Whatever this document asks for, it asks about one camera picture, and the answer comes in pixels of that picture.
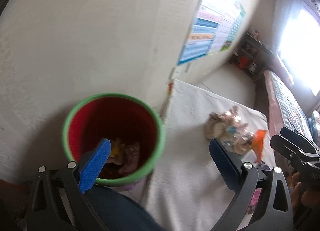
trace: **person's leg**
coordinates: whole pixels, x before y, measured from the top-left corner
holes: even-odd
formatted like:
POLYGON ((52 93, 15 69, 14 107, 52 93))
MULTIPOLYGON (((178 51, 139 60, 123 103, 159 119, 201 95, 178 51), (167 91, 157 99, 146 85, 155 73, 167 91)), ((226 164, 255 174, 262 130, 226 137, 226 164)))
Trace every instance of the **person's leg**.
POLYGON ((164 231, 138 203, 107 187, 94 185, 85 196, 110 231, 164 231))

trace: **blue gripper pad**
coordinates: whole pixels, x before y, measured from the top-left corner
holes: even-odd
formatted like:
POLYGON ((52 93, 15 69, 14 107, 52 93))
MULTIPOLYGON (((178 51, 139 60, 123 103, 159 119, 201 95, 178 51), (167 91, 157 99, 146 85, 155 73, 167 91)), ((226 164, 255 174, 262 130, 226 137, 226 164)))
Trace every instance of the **blue gripper pad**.
POLYGON ((79 189, 82 194, 93 187, 100 171, 111 152, 111 143, 108 139, 102 138, 98 146, 93 151, 92 156, 88 159, 80 172, 79 189))
POLYGON ((227 151, 217 139, 210 141, 209 152, 228 189, 238 193, 241 189, 241 160, 236 154, 227 151))

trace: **bucket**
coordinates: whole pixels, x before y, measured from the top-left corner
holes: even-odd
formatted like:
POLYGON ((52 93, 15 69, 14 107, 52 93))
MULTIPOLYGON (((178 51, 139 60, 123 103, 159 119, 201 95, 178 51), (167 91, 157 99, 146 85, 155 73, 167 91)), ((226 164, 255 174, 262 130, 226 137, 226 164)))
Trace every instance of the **bucket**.
POLYGON ((120 93, 101 93, 78 103, 63 126, 62 145, 69 161, 78 161, 102 138, 140 143, 138 168, 128 176, 102 169, 96 180, 103 186, 123 186, 149 174, 164 150, 164 129, 158 114, 141 100, 120 93))

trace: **patterned bedsheet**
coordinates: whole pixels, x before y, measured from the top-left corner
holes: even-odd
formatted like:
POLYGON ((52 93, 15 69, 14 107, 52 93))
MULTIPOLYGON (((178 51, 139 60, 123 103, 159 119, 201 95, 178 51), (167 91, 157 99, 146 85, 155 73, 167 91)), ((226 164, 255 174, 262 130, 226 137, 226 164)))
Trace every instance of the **patterned bedsheet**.
POLYGON ((274 92, 280 106, 284 126, 304 135, 312 141, 307 118, 293 94, 275 73, 270 72, 270 75, 274 92))

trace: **poster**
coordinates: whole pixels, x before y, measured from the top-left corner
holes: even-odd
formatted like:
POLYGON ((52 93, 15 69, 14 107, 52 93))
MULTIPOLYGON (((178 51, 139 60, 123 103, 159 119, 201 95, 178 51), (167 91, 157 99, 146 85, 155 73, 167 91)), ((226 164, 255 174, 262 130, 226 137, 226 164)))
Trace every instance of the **poster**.
POLYGON ((202 0, 178 65, 229 48, 244 16, 238 0, 202 0))

